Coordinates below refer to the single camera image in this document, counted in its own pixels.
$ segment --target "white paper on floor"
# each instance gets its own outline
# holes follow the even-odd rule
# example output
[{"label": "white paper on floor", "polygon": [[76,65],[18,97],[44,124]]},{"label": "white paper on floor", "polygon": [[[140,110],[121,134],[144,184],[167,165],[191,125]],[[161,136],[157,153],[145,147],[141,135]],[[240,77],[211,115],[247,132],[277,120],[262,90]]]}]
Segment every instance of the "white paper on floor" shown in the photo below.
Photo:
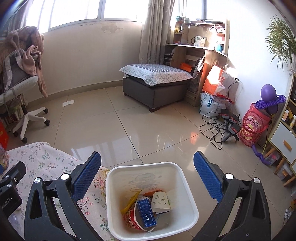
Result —
[{"label": "white paper on floor", "polygon": [[73,104],[74,103],[74,100],[69,100],[69,101],[66,101],[63,103],[63,107],[66,106],[66,105],[69,105],[69,104]]}]

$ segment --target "peeling paint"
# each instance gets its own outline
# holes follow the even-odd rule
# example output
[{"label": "peeling paint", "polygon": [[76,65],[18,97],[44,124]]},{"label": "peeling paint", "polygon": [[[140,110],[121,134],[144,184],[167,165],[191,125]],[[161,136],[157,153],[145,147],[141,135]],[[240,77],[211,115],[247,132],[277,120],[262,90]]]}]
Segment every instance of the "peeling paint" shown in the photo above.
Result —
[{"label": "peeling paint", "polygon": [[104,26],[102,26],[101,30],[106,34],[114,34],[116,30],[123,29],[117,27],[116,23],[106,23]]}]

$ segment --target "spider plant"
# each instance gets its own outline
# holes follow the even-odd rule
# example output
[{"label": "spider plant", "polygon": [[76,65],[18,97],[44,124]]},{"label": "spider plant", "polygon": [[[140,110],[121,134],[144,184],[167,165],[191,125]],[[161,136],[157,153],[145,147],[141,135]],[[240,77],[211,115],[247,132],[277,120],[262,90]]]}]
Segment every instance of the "spider plant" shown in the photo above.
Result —
[{"label": "spider plant", "polygon": [[278,16],[271,19],[267,30],[270,32],[265,43],[268,44],[269,52],[273,54],[271,61],[277,58],[277,67],[283,69],[283,64],[292,63],[292,55],[296,55],[296,38],[288,24]]}]

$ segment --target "white trash bin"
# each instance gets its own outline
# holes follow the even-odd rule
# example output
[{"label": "white trash bin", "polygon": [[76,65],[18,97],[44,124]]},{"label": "white trash bin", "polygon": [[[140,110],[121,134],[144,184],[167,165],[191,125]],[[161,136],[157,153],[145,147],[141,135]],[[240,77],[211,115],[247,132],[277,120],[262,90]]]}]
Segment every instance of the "white trash bin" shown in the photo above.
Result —
[{"label": "white trash bin", "polygon": [[[161,214],[150,232],[130,228],[120,210],[135,192],[166,192],[171,211]],[[124,166],[112,169],[106,180],[107,219],[111,234],[122,241],[154,240],[192,228],[198,220],[198,209],[182,169],[175,163]]]}]

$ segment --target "pink bucket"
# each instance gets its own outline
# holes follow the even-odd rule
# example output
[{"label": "pink bucket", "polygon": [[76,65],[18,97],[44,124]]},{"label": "pink bucket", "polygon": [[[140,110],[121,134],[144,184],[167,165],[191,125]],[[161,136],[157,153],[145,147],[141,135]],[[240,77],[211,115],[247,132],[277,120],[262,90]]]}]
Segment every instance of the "pink bucket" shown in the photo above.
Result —
[{"label": "pink bucket", "polygon": [[263,131],[268,128],[271,116],[261,113],[255,108],[254,103],[242,120],[239,139],[248,147],[252,147],[260,138]]}]

